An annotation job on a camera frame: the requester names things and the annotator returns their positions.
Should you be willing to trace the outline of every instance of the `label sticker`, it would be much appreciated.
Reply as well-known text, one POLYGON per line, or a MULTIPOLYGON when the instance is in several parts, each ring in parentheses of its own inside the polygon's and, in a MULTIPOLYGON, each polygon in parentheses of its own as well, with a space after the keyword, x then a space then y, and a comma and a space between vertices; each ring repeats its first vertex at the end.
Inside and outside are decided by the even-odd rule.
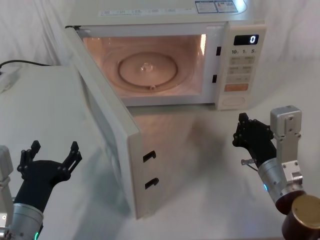
POLYGON ((219 13, 237 13, 238 10, 233 0, 215 0, 214 5, 219 13))
POLYGON ((195 8, 151 8, 151 9, 122 9, 99 11, 99 17, 106 16, 159 16, 196 14, 195 8))
POLYGON ((218 12, 215 1, 195 1, 196 9, 198 10, 198 14, 215 14, 218 12))

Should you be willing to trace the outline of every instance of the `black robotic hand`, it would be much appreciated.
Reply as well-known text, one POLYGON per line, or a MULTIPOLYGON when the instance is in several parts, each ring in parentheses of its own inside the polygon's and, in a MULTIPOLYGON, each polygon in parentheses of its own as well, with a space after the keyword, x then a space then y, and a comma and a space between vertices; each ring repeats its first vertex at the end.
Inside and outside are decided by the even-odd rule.
POLYGON ((78 144, 74 141, 70 153, 63 163, 51 160, 34 161, 40 147, 36 140, 31 145, 31 149, 21 151, 17 170, 21 173, 24 181, 14 203, 35 207, 43 213, 55 185, 70 179, 71 173, 82 157, 78 144))
POLYGON ((239 122, 232 144, 248 150, 256 167, 277 156, 277 150, 271 140, 274 138, 269 125, 254 119, 249 119, 246 113, 239 114, 239 122))

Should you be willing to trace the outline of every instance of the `microwave button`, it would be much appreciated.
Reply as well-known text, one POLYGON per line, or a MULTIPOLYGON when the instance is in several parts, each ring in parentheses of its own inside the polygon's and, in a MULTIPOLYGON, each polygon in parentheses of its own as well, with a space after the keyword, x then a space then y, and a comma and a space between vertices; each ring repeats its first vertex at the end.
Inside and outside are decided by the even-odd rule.
POLYGON ((231 66, 228 69, 228 74, 237 74, 240 71, 241 67, 239 66, 231 66))
POLYGON ((223 100, 222 105, 226 107, 240 106, 245 103, 245 98, 241 96, 228 97, 223 100))
POLYGON ((255 56, 245 56, 243 64, 253 64, 255 62, 255 56))
POLYGON ((247 91, 249 88, 249 84, 243 83, 243 84, 226 84, 224 86, 225 92, 244 92, 247 91))
POLYGON ((240 74, 250 74, 252 72, 252 66, 243 66, 240 70, 240 74))
POLYGON ((251 75, 230 75, 227 76, 226 82, 228 84, 249 83, 251 75))
POLYGON ((233 56, 230 58, 230 65, 253 64, 255 58, 255 56, 233 56))

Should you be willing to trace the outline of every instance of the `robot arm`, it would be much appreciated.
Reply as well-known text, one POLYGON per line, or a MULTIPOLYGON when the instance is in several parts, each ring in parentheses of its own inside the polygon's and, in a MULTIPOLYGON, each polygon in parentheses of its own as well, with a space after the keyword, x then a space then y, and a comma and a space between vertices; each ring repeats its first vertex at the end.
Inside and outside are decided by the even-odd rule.
POLYGON ((287 215, 282 234, 286 240, 316 240, 320 237, 320 199, 306 194, 298 162, 301 111, 294 106, 273 109, 270 126, 239 115, 233 145, 247 149, 276 208, 287 215), (277 148, 271 140, 276 139, 277 148))
POLYGON ((37 240, 43 228, 43 212, 54 186, 69 180, 82 160, 75 141, 63 163, 34 161, 40 147, 39 142, 34 141, 31 149, 21 151, 17 170, 22 175, 23 183, 14 203, 8 187, 9 174, 13 171, 10 153, 7 147, 0 147, 0 240, 37 240))

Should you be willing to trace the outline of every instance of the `white backdrop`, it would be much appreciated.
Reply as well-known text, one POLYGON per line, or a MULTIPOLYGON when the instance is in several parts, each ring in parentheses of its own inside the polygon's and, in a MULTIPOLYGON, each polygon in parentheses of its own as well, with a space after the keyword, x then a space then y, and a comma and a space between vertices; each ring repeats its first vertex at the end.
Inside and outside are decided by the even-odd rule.
MULTIPOLYGON (((320 60, 320 0, 257 0, 268 25, 263 61, 320 60)), ((66 64, 61 29, 75 0, 1 0, 0 62, 66 64)))

